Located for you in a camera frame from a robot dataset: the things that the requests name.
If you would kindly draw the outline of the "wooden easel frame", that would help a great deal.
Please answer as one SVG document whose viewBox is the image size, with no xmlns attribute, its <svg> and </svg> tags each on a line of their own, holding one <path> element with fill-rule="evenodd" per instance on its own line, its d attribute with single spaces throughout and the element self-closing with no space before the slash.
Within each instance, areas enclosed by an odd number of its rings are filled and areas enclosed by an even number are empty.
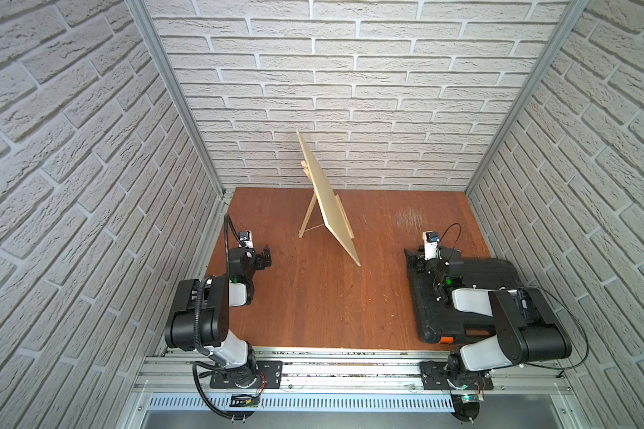
<svg viewBox="0 0 644 429">
<path fill-rule="evenodd" d="M 302 169 L 303 169 L 305 175 L 308 177 L 308 179 L 310 181 L 312 181 L 311 173 L 309 172 L 309 168 L 308 168 L 307 163 L 305 161 L 302 161 L 301 165 L 302 165 Z M 348 230 L 348 232 L 350 234 L 350 237 L 352 239 L 354 239 L 354 233 L 353 233 L 352 227 L 351 227 L 351 225 L 349 223 L 348 217 L 347 217 L 347 215 L 345 213 L 345 208 L 343 207 L 342 200 L 341 200 L 341 198 L 340 198 L 340 196 L 338 194 L 336 194 L 335 197 L 336 197 L 336 201 L 338 203 L 338 206 L 340 207 L 340 210 L 342 212 L 343 220 L 345 221 L 345 226 L 347 227 L 347 230 Z M 298 232 L 298 237 L 299 238 L 302 238 L 304 236 L 305 232 L 310 231 L 313 228 L 315 228 L 315 227 L 309 228 L 308 224 L 309 224 L 309 220 L 311 219 L 311 215 L 312 215 L 314 207 L 316 206 L 317 201 L 318 201 L 317 194 L 316 194 L 316 192 L 313 192 L 311 202 L 309 202 L 306 215 L 304 216 L 303 221 L 302 221 L 302 226 L 301 226 L 301 228 L 300 228 L 300 230 Z"/>
</svg>

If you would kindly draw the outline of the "light plywood board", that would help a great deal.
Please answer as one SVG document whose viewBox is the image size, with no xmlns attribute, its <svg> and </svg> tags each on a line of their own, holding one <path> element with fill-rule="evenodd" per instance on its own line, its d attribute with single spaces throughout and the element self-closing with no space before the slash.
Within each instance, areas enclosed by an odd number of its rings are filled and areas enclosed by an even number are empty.
<svg viewBox="0 0 644 429">
<path fill-rule="evenodd" d="M 336 201 L 336 193 L 332 188 L 330 180 L 327 178 L 327 175 L 323 171 L 318 160 L 313 155 L 309 145 L 302 137 L 302 134 L 300 132 L 296 132 L 296 135 L 301 146 L 304 161 L 307 163 L 309 172 L 311 173 L 313 192 L 316 192 L 318 197 L 316 206 L 319 206 L 320 208 L 324 225 L 342 245 L 355 264 L 357 266 L 361 266 L 361 261 L 354 247 L 353 239 L 350 237 L 347 227 L 345 226 L 342 212 Z"/>
</svg>

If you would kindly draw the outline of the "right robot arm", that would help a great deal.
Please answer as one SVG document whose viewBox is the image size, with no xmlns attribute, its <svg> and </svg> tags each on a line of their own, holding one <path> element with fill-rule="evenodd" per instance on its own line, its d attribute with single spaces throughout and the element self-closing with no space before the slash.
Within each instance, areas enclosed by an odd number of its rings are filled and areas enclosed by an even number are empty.
<svg viewBox="0 0 644 429">
<path fill-rule="evenodd" d="M 512 263 L 450 248 L 404 256 L 420 340 L 452 348 L 444 361 L 423 367 L 425 388 L 486 391 L 496 369 L 572 354 L 547 299 L 522 285 Z"/>
</svg>

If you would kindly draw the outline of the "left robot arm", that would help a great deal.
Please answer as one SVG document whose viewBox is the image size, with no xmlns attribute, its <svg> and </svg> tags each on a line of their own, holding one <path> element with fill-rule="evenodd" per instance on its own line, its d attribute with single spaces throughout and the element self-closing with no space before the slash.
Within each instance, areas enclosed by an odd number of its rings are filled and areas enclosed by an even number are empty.
<svg viewBox="0 0 644 429">
<path fill-rule="evenodd" d="M 220 375 L 226 383 L 248 389 L 263 386 L 252 345 L 229 328 L 230 309 L 252 304 L 254 276 L 272 265 L 268 247 L 232 248 L 227 253 L 227 273 L 179 282 L 164 336 L 170 349 L 196 351 L 205 359 L 198 366 Z"/>
</svg>

